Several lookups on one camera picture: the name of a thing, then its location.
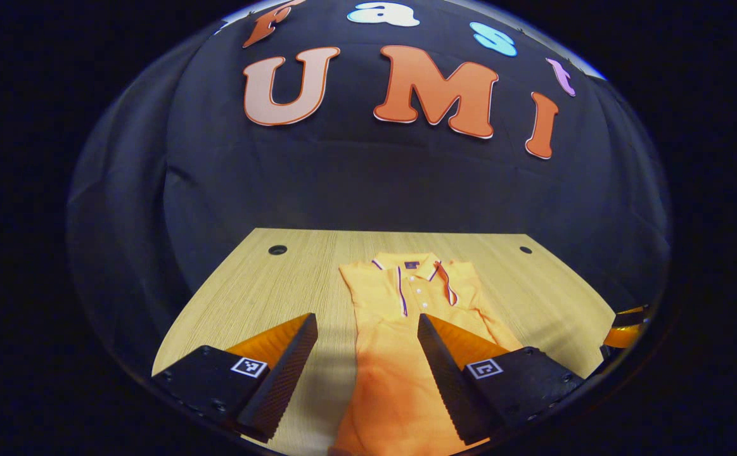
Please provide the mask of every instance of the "shirt collar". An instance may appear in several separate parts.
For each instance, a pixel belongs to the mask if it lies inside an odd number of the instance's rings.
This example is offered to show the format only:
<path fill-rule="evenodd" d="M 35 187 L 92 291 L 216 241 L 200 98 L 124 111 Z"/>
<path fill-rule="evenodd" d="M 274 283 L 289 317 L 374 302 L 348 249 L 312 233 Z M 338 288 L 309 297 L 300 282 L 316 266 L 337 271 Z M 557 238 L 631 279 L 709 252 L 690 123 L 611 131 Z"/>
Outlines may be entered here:
<path fill-rule="evenodd" d="M 435 277 L 435 264 L 441 262 L 437 256 L 430 253 L 386 253 L 381 251 L 377 253 L 374 260 L 371 261 L 379 269 L 396 269 L 402 271 L 410 271 L 405 267 L 406 262 L 418 262 L 418 267 L 413 271 L 413 275 L 425 280 L 432 280 Z"/>

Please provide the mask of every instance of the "black fabric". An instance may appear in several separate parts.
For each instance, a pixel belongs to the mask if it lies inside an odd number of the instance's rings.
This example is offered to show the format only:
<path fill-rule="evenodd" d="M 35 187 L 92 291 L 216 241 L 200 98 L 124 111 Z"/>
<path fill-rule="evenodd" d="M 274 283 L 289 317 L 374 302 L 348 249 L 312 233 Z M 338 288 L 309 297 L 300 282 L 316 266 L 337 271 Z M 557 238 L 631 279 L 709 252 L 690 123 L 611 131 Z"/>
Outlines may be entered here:
<path fill-rule="evenodd" d="M 667 190 L 635 113 L 606 81 L 542 44 L 452 3 L 408 2 L 412 28 L 346 20 L 351 3 L 307 0 L 242 49 L 261 12 L 211 24 L 163 56 L 107 111 L 87 142 L 70 198 L 76 283 L 117 355 L 148 375 L 189 297 L 255 227 L 526 233 L 620 312 L 658 298 L 670 251 Z M 510 35 L 518 56 L 482 47 L 469 23 Z M 444 76 L 464 61 L 499 75 L 477 139 L 382 122 L 386 44 L 424 49 Z M 295 124 L 263 127 L 243 109 L 244 67 L 281 56 L 273 99 L 298 96 L 295 56 L 340 48 L 324 100 Z M 545 61 L 561 61 L 576 96 Z M 525 151 L 531 92 L 557 104 L 553 156 Z"/>

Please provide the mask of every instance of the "orange polo shirt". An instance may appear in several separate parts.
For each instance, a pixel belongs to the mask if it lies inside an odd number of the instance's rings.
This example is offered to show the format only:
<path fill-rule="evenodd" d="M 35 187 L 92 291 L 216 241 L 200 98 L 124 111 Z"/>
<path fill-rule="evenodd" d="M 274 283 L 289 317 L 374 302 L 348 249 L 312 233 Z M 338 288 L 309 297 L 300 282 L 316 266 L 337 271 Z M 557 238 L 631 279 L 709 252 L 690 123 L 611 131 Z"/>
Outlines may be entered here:
<path fill-rule="evenodd" d="M 444 456 L 464 445 L 417 339 L 430 314 L 508 350 L 522 348 L 481 292 L 475 267 L 432 253 L 341 265 L 357 320 L 357 381 L 330 456 Z"/>

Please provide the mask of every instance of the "wooden table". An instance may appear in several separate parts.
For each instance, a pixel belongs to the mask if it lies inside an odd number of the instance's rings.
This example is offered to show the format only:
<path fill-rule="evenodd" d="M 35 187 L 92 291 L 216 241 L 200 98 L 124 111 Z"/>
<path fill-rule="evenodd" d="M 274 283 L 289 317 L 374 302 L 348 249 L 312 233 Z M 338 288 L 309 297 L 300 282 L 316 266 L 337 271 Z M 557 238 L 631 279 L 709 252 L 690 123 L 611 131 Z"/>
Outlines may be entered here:
<path fill-rule="evenodd" d="M 271 255 L 267 251 L 274 245 L 285 245 L 288 251 Z M 290 455 L 325 454 L 334 442 L 357 370 L 354 309 L 338 266 L 370 262 L 380 251 L 433 252 L 445 262 L 472 262 L 489 302 L 523 344 L 538 347 L 582 377 L 602 362 L 599 346 L 614 312 L 571 268 L 525 234 L 258 228 L 218 266 L 174 321 L 151 374 L 198 346 L 224 350 L 315 312 L 318 341 L 278 432 L 264 446 Z"/>

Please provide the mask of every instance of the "orange letter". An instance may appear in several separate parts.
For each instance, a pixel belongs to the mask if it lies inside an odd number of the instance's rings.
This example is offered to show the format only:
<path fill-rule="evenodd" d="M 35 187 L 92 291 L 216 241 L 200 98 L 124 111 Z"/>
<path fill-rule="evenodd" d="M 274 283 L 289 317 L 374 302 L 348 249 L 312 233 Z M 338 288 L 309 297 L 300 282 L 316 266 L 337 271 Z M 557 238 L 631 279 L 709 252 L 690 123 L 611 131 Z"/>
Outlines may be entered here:
<path fill-rule="evenodd" d="M 430 55 L 421 49 L 385 46 L 380 52 L 391 59 L 391 76 L 385 103 L 374 108 L 375 117 L 402 124 L 415 121 L 418 112 L 411 107 L 415 90 L 429 124 L 441 122 L 458 100 L 458 112 L 447 121 L 450 128 L 465 135 L 492 138 L 489 110 L 492 85 L 498 81 L 496 72 L 466 61 L 445 79 Z"/>
<path fill-rule="evenodd" d="M 290 6 L 300 5 L 304 2 L 305 0 L 292 0 L 292 2 L 284 3 L 283 5 L 278 6 L 278 8 L 259 17 L 255 20 L 255 29 L 253 29 L 253 34 L 250 35 L 250 38 L 248 38 L 247 41 L 244 41 L 244 46 L 241 48 L 246 48 L 250 44 L 255 43 L 255 41 L 265 38 L 274 32 L 275 28 L 273 28 L 272 23 L 279 23 L 284 20 L 287 15 L 290 14 L 290 11 L 292 11 Z"/>
<path fill-rule="evenodd" d="M 259 125 L 294 124 L 314 113 L 326 90 L 328 61 L 340 54 L 338 48 L 305 50 L 296 57 L 304 63 L 304 80 L 301 94 L 295 101 L 277 104 L 272 101 L 272 81 L 275 70 L 284 64 L 283 57 L 256 61 L 244 69 L 247 82 L 244 86 L 244 114 Z"/>
<path fill-rule="evenodd" d="M 531 138 L 525 141 L 528 153 L 548 160 L 551 158 L 551 131 L 554 129 L 554 116 L 560 112 L 554 101 L 539 92 L 531 92 L 534 100 L 534 130 Z"/>

